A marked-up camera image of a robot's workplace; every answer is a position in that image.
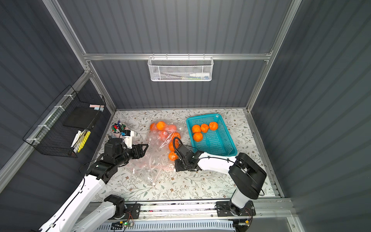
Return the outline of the clear pink-dotted zip-top bag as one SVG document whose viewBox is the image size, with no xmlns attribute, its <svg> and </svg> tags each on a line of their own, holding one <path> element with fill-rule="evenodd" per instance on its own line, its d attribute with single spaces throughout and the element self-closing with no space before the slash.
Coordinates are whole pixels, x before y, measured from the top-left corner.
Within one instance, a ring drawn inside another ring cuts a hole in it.
<svg viewBox="0 0 371 232">
<path fill-rule="evenodd" d="M 149 144 L 146 154 L 141 159 L 133 160 L 128 169 L 136 177 L 140 178 L 146 184 L 155 186 L 161 172 L 172 171 L 174 169 L 174 161 L 170 161 L 168 154 L 169 143 L 173 141 L 172 135 L 174 132 L 182 133 L 185 127 L 174 122 L 166 122 L 165 130 L 150 131 L 147 135 L 147 144 Z"/>
</svg>

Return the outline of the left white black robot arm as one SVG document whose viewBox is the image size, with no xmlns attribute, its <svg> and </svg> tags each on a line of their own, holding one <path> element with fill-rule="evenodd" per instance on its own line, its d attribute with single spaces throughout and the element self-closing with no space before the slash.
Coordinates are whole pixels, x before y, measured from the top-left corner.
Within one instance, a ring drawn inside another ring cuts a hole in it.
<svg viewBox="0 0 371 232">
<path fill-rule="evenodd" d="M 130 210 L 127 209 L 124 198 L 109 195 L 99 209 L 83 220 L 78 220 L 94 196 L 106 186 L 118 169 L 131 160 L 143 158 L 148 147 L 148 144 L 134 145 L 128 137 L 109 139 L 104 145 L 104 152 L 87 169 L 75 191 L 39 231 L 92 232 L 110 218 L 127 216 Z"/>
</svg>

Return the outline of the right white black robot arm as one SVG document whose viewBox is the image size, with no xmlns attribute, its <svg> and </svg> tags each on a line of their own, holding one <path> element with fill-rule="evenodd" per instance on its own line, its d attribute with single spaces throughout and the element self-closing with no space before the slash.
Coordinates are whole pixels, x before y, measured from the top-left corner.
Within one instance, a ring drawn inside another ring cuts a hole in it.
<svg viewBox="0 0 371 232">
<path fill-rule="evenodd" d="M 178 159 L 175 160 L 175 170 L 182 171 L 213 171 L 229 175 L 236 190 L 234 191 L 228 209 L 234 215 L 240 215 L 252 201 L 258 199 L 262 191 L 267 173 L 247 154 L 239 153 L 235 157 L 222 157 L 196 150 L 193 152 L 183 144 L 175 148 Z"/>
</svg>

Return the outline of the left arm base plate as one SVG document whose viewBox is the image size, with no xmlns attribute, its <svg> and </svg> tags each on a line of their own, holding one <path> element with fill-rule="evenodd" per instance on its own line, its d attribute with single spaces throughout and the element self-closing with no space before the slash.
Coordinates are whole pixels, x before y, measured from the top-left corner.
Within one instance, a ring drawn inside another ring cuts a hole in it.
<svg viewBox="0 0 371 232">
<path fill-rule="evenodd" d="M 115 206 L 114 214 L 107 220 L 121 220 L 128 221 L 131 219 L 138 219 L 141 211 L 141 204 L 135 202 L 132 204 L 121 203 Z"/>
</svg>

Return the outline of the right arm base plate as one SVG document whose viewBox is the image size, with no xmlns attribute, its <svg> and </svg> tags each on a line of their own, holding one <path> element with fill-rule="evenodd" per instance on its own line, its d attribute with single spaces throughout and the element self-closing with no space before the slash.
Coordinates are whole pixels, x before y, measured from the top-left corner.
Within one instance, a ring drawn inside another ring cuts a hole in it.
<svg viewBox="0 0 371 232">
<path fill-rule="evenodd" d="M 256 211 L 252 201 L 248 201 L 243 208 L 233 205 L 231 202 L 218 201 L 214 209 L 217 211 L 219 217 L 250 217 L 255 216 Z"/>
</svg>

